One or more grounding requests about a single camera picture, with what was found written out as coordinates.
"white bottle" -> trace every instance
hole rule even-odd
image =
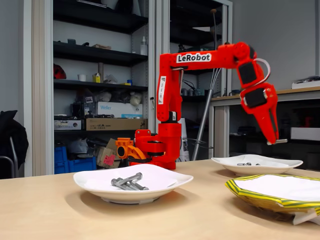
[[[142,42],[141,42],[141,45],[140,45],[140,54],[141,54],[141,55],[148,56],[148,45],[147,45],[147,43],[146,43],[146,38],[145,38],[145,36],[143,36]]]

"wooden table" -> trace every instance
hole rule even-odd
[[[107,203],[73,174],[0,180],[0,240],[318,240],[320,226],[273,220],[234,196],[211,160],[177,164],[194,180],[152,203]],[[320,177],[319,172],[291,174]]]

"white plate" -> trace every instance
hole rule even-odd
[[[150,190],[142,191],[125,191],[117,187],[111,186],[111,180],[117,178],[127,178],[142,173],[143,186]],[[174,171],[164,169],[162,167],[151,164],[138,164],[123,168],[81,171],[73,175],[75,183],[84,190],[101,197],[107,202],[119,204],[144,204],[150,203],[162,195],[165,195],[172,190],[190,182],[194,179],[193,176],[180,174]],[[91,185],[87,183],[105,183]],[[164,186],[161,183],[174,183],[171,186]]]
[[[259,175],[259,174],[283,174],[290,169],[303,164],[301,160],[277,159],[266,156],[245,154],[233,157],[212,157],[214,162],[221,164],[236,175]],[[251,163],[251,166],[237,166],[237,164]]]

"screw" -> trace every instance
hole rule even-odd
[[[237,166],[251,166],[251,162],[247,162],[247,163],[238,163]]]
[[[130,181],[135,180],[135,179],[138,179],[138,180],[142,179],[142,173],[138,172],[134,176],[130,176],[130,177],[127,177],[125,179],[122,179],[122,180],[117,182],[117,185],[122,185],[122,184],[125,184],[125,183],[130,182]]]
[[[118,188],[120,188],[120,189],[122,189],[122,190],[128,190],[128,187],[127,187],[127,186],[117,185],[117,182],[118,182],[118,180],[114,178],[114,179],[111,180],[111,185],[112,185],[112,186],[115,186],[115,187],[118,187]]]
[[[136,183],[134,180],[130,181],[130,184],[138,188],[139,190],[149,190],[146,186],[141,186],[140,184]]]
[[[135,190],[135,191],[139,191],[139,188],[137,188],[137,187],[135,187],[135,186],[132,186],[132,185],[130,185],[129,183],[125,183],[124,184],[125,186],[127,186],[128,188],[130,188],[131,190]]]

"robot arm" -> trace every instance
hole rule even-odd
[[[217,50],[183,53],[166,53],[160,56],[159,81],[156,96],[156,116],[161,122],[158,134],[148,129],[135,131],[135,146],[130,138],[118,138],[117,152],[120,158],[128,159],[130,165],[148,163],[166,169],[176,168],[176,159],[181,148],[180,96],[183,72],[227,68],[237,69],[241,87],[241,105],[248,114],[253,114],[262,133],[270,144],[279,138],[276,117],[277,93],[273,85],[264,82],[261,59],[244,42],[225,44]]]
[[[162,123],[172,121],[172,117],[180,120],[182,71],[236,69],[241,88],[244,89],[240,94],[243,109],[254,115],[268,142],[275,144],[279,139],[276,116],[278,97],[274,86],[264,83],[270,73],[264,77],[257,60],[257,53],[244,42],[225,44],[213,51],[162,54],[157,88],[157,119]]]

